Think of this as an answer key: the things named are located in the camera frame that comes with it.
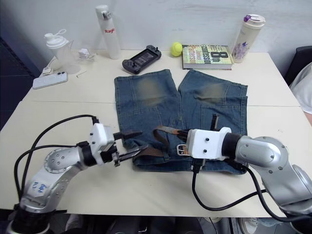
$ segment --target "wall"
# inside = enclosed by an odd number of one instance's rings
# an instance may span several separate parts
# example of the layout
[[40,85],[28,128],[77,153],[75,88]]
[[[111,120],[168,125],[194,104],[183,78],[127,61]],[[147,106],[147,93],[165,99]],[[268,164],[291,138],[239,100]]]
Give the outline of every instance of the wall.
[[312,45],[310,0],[1,0],[1,22],[42,68],[52,56],[45,33],[66,28],[73,48],[105,48],[94,10],[100,4],[111,7],[123,49],[165,50],[173,41],[231,45],[248,13],[267,21],[252,51],[269,52],[282,74],[296,47]]

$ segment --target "pocket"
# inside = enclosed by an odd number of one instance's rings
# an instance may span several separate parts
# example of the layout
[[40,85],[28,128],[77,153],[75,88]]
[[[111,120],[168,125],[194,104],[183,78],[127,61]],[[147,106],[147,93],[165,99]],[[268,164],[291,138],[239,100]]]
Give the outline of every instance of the pocket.
[[232,133],[246,134],[246,118],[242,116],[241,106],[201,106],[201,129],[210,130],[213,114],[218,114],[217,128],[229,127]]
[[119,127],[121,131],[135,130],[143,132],[141,135],[125,141],[130,148],[147,143],[152,144],[155,148],[159,148],[158,141],[153,137],[153,129],[159,125],[162,125],[162,122],[157,107],[120,113]]

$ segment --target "silver robotic arm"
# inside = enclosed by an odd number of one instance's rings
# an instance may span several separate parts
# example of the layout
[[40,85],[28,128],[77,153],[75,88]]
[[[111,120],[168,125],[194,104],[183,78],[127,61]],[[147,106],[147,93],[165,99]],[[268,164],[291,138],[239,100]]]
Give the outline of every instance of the silver robotic arm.
[[188,132],[186,149],[193,158],[231,158],[248,163],[260,174],[267,192],[284,213],[312,213],[312,181],[300,167],[289,163],[287,149],[280,141],[232,134],[230,128],[192,129]]
[[133,137],[141,132],[113,134],[111,128],[95,123],[90,132],[90,145],[81,142],[76,147],[56,149],[45,158],[43,167],[26,184],[15,219],[8,234],[44,234],[70,180],[90,166],[121,161],[138,154],[144,147],[119,155],[115,140]]

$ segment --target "denim shorts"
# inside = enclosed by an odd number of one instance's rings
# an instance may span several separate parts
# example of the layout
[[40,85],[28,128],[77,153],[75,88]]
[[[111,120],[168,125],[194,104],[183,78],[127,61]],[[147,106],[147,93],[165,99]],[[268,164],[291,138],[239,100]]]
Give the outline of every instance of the denim shorts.
[[[213,114],[219,115],[218,128],[230,127],[233,133],[247,135],[247,86],[190,70],[178,91],[170,70],[141,76],[115,78],[116,109],[121,131],[140,130],[143,134],[123,141],[125,148],[148,144],[164,157],[144,156],[134,160],[146,171],[190,171],[192,158],[179,156],[176,146],[185,144],[177,136],[161,133],[169,149],[154,139],[159,125],[176,129],[210,130]],[[207,160],[203,171],[241,174],[218,160]]]

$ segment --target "game controller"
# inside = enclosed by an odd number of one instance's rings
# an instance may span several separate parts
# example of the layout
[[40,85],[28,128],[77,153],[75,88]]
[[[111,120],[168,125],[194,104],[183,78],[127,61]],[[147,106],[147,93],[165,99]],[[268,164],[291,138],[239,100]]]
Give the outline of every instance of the game controller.
[[161,52],[158,47],[152,45],[146,46],[146,49],[138,53],[131,59],[125,59],[122,62],[122,66],[128,72],[133,74],[139,74],[147,66],[151,65],[156,60],[160,59]]

